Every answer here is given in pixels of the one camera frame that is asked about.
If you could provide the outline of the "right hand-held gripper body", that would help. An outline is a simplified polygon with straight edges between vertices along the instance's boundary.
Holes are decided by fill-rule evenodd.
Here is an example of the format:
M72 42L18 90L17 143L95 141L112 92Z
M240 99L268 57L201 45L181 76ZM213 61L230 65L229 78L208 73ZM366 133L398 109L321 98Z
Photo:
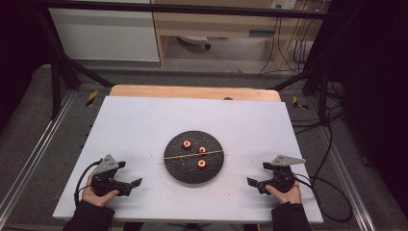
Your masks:
M272 165L272 178L258 182L256 188L260 194L268 194L266 185L273 186L281 193L288 192L295 182L291 166L305 164L306 161L304 159L278 155L270 163Z

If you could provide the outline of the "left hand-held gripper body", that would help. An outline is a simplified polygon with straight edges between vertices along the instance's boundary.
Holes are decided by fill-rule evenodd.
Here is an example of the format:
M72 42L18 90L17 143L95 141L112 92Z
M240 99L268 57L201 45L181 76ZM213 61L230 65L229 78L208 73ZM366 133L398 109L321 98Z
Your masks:
M120 169L114 157L108 154L93 171L91 188L98 196L103 196L110 191L118 190L118 196L129 196L132 187L130 183L115 180L115 175Z

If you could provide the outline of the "round black textured plate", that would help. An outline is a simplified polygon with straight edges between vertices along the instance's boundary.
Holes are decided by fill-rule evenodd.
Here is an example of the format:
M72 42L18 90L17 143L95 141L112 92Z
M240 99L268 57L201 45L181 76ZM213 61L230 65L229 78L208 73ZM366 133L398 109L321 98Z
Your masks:
M190 141L191 148L183 148L183 141ZM212 135L202 131L186 131L176 135L166 146L164 157L199 153L199 147L208 151L223 150L220 142ZM204 160L206 167L199 169L197 162ZM221 171L224 163L224 151L216 154L193 156L181 159L164 160L168 173L185 184L203 184L211 181Z

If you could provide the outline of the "thin bamboo skewer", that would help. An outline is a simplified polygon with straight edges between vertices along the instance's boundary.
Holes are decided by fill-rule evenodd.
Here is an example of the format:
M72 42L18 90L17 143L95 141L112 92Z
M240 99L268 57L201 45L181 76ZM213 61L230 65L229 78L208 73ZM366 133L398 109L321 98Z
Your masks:
M187 158L187 157L193 157L193 156L202 156L202 155L210 155L210 154L216 154L223 152L224 150L216 150L216 151L208 151L208 152L203 152L203 153L193 153L193 154L186 154L186 155L180 155L180 156L171 156L171 157L164 157L164 160L172 160L172 159L181 159L181 158Z

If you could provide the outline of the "person's right hand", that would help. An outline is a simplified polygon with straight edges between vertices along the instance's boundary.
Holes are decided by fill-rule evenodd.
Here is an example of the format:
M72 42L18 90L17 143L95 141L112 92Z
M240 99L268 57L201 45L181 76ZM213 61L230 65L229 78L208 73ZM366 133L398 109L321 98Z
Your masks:
M288 192L279 192L271 185L266 185L266 190L274 195L281 204L290 202L291 204L301 204L301 191L297 183L295 183Z

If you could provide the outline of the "person's left hand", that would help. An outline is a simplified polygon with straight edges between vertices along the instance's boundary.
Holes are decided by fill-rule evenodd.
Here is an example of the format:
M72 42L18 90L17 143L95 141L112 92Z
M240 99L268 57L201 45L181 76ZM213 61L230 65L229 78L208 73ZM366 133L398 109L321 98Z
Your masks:
M92 177L93 174L90 174L88 177L87 187L83 190L82 199L92 205L104 207L111 199L115 198L118 195L118 190L113 190L103 196L98 196L93 192L91 188Z

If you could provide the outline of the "wooden table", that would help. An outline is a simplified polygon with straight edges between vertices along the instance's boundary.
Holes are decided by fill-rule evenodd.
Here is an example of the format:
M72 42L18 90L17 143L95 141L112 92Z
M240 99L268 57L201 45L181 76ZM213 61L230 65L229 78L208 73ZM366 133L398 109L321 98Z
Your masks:
M281 97L276 90L143 85L116 85L112 87L110 96L281 101Z

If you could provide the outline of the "white cabinet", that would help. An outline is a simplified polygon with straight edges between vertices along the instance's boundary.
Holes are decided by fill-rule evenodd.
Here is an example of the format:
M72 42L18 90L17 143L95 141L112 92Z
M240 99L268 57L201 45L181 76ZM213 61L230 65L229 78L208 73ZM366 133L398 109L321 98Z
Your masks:
M159 58L151 13L51 9L65 53L75 60Z

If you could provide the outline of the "black curtain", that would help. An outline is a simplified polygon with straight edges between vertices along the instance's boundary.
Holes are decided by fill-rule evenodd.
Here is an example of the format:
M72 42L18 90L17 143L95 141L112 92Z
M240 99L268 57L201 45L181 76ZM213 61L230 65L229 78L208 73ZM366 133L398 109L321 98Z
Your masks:
M363 152L408 214L408 0L366 0L334 75Z
M48 63L45 37L28 0L0 0L0 131L21 102L34 71Z

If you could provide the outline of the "grey chair base with caster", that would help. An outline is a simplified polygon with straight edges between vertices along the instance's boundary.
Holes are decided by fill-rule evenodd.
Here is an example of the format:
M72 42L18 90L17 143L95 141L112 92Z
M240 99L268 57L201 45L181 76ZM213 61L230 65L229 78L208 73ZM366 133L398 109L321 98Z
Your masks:
M179 37L179 39L189 44L203 46L206 49L211 48L211 44L206 37Z

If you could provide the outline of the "white power strip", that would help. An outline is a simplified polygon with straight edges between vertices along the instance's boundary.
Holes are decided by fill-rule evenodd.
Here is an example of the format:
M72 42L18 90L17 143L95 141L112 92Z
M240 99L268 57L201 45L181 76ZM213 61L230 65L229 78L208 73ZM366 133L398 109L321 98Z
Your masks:
M277 10L293 10L296 0L272 0L271 8Z

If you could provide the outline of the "aluminium floor rail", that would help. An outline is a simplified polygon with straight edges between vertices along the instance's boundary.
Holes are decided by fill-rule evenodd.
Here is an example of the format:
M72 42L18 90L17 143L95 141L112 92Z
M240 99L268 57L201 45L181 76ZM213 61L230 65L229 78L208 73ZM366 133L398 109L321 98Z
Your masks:
M333 137L330 131L326 127L319 129L321 136L324 138L328 146L328 157L331 159L331 163L334 166L335 172L339 178L345 195L348 197L353 215L360 227L361 231L375 231L375 225L371 219L370 213L365 206L365 203L357 190L356 185L348 172L340 152L336 147Z
M27 159L25 165L18 173L16 179L14 180L12 186L8 190L4 199L0 202L0 229L6 224L10 214L12 213L15 204L17 203L19 197L22 195L25 187L27 186L33 172L38 166L44 152L46 151L49 143L52 141L56 131L58 130L66 112L68 111L73 97L76 95L76 90L70 90L62 102L62 108L57 113L57 115L50 120L45 128L44 132L41 134L36 146L32 150L29 158Z

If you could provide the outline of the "black metal frame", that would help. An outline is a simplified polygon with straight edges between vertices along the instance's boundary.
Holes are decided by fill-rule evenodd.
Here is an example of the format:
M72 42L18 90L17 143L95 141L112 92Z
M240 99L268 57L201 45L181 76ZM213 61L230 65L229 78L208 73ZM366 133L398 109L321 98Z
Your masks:
M111 83L97 74L91 72L81 64L69 58L63 49L58 38L58 33L51 28L44 13L52 9L73 9L91 11L116 11L116 12L142 12L142 13L198 13L198 14L219 14L219 15L239 15L239 16L261 16L280 18L307 18L307 19L327 19L334 14L328 12L304 12L290 10L261 10L245 9L236 7L215 7L215 6L190 6L190 5L169 5L169 4L144 4L144 3L121 3L121 2L95 2L95 1L72 1L72 0L34 0L31 3L33 16L38 22L43 33L51 45L54 56L51 61L52 73L52 93L53 93L53 114L55 118L62 110L61 85L60 80L65 81L69 89L78 89L81 83L75 70L87 75L104 87L113 87Z

